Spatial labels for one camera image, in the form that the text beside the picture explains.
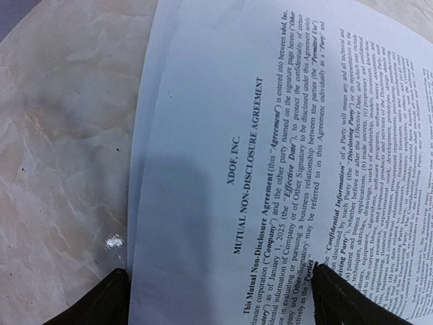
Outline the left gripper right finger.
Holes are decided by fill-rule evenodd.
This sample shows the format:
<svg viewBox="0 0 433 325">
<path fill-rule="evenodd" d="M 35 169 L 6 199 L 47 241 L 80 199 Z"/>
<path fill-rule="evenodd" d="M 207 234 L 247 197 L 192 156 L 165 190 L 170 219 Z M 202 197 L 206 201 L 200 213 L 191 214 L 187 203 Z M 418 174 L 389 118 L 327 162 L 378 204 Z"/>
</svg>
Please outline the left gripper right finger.
<svg viewBox="0 0 433 325">
<path fill-rule="evenodd" d="M 326 264 L 314 264 L 311 289 L 316 324 L 409 323 L 369 300 Z"/>
</svg>

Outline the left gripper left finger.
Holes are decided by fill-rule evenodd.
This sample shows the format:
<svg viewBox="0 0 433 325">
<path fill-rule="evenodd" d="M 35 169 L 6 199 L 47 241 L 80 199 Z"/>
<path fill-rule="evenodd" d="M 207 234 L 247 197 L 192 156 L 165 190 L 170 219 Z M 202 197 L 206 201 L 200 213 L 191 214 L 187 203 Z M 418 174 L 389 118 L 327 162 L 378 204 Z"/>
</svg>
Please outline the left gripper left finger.
<svg viewBox="0 0 433 325">
<path fill-rule="evenodd" d="M 129 277 L 116 268 L 87 294 L 45 325 L 127 324 L 129 318 Z"/>
</svg>

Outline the stack of printed papers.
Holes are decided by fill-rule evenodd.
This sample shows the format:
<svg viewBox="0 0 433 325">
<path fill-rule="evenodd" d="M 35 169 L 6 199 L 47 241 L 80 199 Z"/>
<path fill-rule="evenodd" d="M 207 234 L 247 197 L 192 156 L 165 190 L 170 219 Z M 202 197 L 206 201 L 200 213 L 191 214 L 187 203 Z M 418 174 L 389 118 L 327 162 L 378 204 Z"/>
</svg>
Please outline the stack of printed papers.
<svg viewBox="0 0 433 325">
<path fill-rule="evenodd" d="M 432 44 L 356 1 L 160 1 L 131 324 L 313 324 L 318 271 L 432 323 Z"/>
</svg>

